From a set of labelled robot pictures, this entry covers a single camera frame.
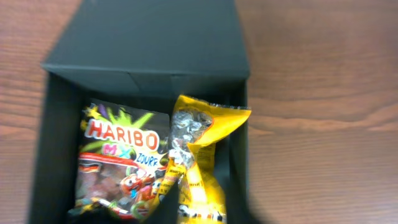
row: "cartoon character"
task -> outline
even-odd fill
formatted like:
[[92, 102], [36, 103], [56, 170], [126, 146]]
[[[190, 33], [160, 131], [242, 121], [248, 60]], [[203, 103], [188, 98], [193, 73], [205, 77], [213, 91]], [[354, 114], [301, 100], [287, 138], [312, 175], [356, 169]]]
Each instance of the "cartoon character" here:
[[156, 196], [157, 192], [159, 191], [160, 184], [162, 183], [162, 181], [163, 181], [163, 178], [159, 178], [152, 184], [152, 196]]
[[135, 198], [140, 191], [144, 189], [148, 191], [148, 187], [152, 190], [152, 183], [154, 181], [155, 177], [153, 175], [139, 169], [136, 174], [131, 174], [120, 182], [120, 189], [126, 196]]
[[151, 184], [151, 185], [145, 186], [140, 191], [138, 191], [136, 201], [137, 202], [139, 202], [139, 201], [146, 202], [154, 197], [155, 196], [152, 195], [152, 184]]

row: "haribo logo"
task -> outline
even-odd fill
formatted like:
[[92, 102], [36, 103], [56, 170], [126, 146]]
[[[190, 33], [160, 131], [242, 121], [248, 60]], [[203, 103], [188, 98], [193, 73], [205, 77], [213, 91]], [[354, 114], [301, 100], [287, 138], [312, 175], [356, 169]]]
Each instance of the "haribo logo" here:
[[[126, 128], [97, 119], [89, 120], [85, 136], [87, 138], [117, 142], [119, 145], [123, 144], [133, 147], [144, 147], [150, 151], [156, 151], [160, 142], [159, 135], [155, 131], [142, 131], [138, 128]], [[116, 146], [112, 145], [107, 147], [107, 151], [112, 151]]]

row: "black box lid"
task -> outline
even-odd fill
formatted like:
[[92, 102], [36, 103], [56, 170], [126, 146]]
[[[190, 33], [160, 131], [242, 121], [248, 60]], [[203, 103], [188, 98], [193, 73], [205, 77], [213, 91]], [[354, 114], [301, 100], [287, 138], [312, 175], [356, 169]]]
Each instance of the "black box lid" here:
[[84, 0], [42, 66], [249, 76], [232, 0]]

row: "candy bag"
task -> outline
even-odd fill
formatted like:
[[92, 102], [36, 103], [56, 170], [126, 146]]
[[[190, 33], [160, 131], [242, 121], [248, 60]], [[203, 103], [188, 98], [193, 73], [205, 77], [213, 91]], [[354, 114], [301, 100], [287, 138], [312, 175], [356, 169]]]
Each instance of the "candy bag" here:
[[181, 183], [185, 187], [180, 195], [187, 203], [181, 203], [181, 206], [185, 206], [189, 211], [181, 212], [183, 215], [189, 214], [186, 215], [188, 220], [184, 222], [209, 221], [209, 214], [213, 214], [211, 220], [214, 222], [222, 220], [219, 217], [225, 216], [223, 193], [212, 176], [215, 143], [242, 125], [250, 113], [250, 110], [212, 105], [181, 95], [174, 106], [172, 116], [169, 137], [170, 162], [153, 207], [156, 207], [167, 193], [171, 182], [183, 175]]
[[167, 168], [169, 116], [94, 99], [83, 113], [70, 214], [107, 207], [143, 219]]

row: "silver foil wrapper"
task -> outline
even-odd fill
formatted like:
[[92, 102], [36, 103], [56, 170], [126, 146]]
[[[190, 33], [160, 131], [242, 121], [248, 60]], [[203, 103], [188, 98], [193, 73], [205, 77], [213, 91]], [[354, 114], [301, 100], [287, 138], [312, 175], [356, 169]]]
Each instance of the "silver foil wrapper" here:
[[213, 120], [210, 115], [197, 110], [181, 110], [172, 116], [170, 150], [174, 150], [175, 160], [181, 161], [190, 169], [195, 160], [187, 144], [194, 143], [209, 128]]

